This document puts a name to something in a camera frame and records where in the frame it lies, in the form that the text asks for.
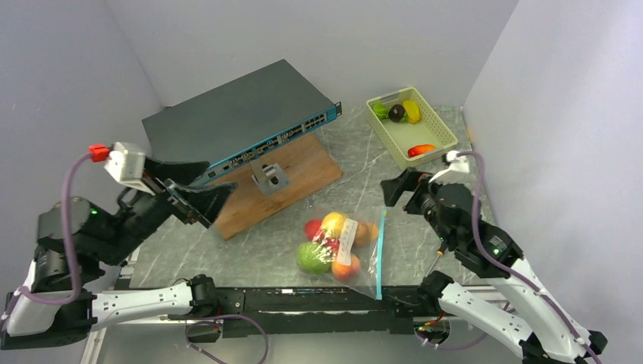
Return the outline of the clear zip top bag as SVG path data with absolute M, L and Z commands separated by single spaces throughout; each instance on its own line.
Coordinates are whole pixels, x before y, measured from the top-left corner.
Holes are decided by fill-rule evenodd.
M 356 212 L 344 212 L 337 209 L 332 209 L 328 205 L 319 205 L 312 208 L 308 213 L 304 225 L 311 219 L 323 219 L 331 212 L 340 212 L 347 216 L 344 223 L 340 239 L 340 249 L 337 257 L 333 262 L 338 261 L 341 264 L 349 265 L 351 263 L 351 255 L 355 254 L 361 263 L 361 270 L 359 274 L 350 279 L 349 281 L 341 282 L 334 278 L 331 270 L 323 275 L 311 276 L 325 276 L 333 279 L 334 282 L 348 287 L 362 295 L 370 297 L 374 300 L 383 299 L 382 291 L 382 260 L 383 260 L 383 246 L 384 246 L 384 225 L 387 219 L 387 208 L 376 206 L 370 207 Z M 372 242 L 369 246 L 357 248 L 353 246 L 353 241 L 356 235 L 356 229 L 359 221 L 375 223 L 379 229 L 378 239 Z M 314 240 L 305 240 L 306 242 L 319 243 L 322 245 L 324 236 L 323 231 L 320 229 L 315 235 Z

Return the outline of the pink peach toy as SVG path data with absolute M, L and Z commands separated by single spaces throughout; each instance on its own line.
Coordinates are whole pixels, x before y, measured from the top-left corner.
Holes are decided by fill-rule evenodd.
M 351 263 L 349 265 L 341 264 L 338 261 L 335 261 L 331 265 L 331 273 L 335 279 L 341 282 L 349 281 L 352 278 L 355 278 L 361 270 L 361 263 L 359 258 L 355 255 L 351 255 Z

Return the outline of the red apple toy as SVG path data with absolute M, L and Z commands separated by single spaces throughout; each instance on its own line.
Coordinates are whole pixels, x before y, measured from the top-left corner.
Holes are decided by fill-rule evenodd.
M 321 219 L 311 219 L 303 227 L 303 232 L 307 240 L 314 240 L 315 235 L 319 232 L 322 225 Z

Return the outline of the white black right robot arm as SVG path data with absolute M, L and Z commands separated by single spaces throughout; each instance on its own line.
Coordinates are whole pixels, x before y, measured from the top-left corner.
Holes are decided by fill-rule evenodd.
M 514 309 L 507 312 L 471 293 L 441 271 L 417 287 L 419 308 L 465 319 L 511 349 L 523 363 L 585 363 L 599 360 L 608 339 L 584 328 L 565 312 L 533 272 L 518 244 L 481 218 L 478 197 L 463 184 L 438 184 L 429 173 L 407 168 L 380 185 L 384 204 L 394 206 L 411 192 L 403 210 L 422 216 L 446 250 L 485 280 Z

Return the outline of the yellow lemon toy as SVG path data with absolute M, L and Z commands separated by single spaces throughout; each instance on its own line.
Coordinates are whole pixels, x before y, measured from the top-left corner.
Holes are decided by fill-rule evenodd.
M 320 229 L 323 231 L 325 237 L 339 237 L 346 220 L 347 216 L 345 214 L 340 212 L 331 212 L 322 219 Z

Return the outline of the brown potato toy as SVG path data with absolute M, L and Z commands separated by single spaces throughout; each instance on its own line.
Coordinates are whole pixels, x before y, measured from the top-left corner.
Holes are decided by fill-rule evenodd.
M 379 229 L 375 223 L 359 221 L 353 246 L 363 248 L 369 246 L 378 239 Z

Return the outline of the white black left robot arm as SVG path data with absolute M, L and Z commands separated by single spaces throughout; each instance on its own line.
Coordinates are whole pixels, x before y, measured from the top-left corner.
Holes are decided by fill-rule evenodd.
M 206 319 L 220 307 L 215 282 L 204 274 L 132 293 L 93 293 L 86 284 L 103 276 L 105 265 L 124 264 L 171 217 L 211 227 L 237 184 L 195 187 L 204 162 L 144 158 L 134 166 L 143 189 L 124 188 L 132 199 L 119 195 L 112 214 L 71 193 L 77 170 L 91 158 L 86 153 L 72 164 L 58 206 L 39 216 L 27 277 L 7 295 L 1 316 L 3 350 L 75 344 L 104 327 L 158 315 Z

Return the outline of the green cabbage toy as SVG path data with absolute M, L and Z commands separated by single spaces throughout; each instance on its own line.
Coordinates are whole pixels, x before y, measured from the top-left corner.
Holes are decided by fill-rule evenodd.
M 331 270 L 332 251 L 319 243 L 301 243 L 296 250 L 296 263 L 309 275 L 323 275 Z

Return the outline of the red pepper toy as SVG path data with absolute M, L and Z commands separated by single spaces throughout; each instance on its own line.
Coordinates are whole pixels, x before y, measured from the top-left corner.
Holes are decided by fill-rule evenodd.
M 331 254 L 332 258 L 337 257 L 340 249 L 340 239 L 337 237 L 327 237 L 322 241 L 323 247 Z

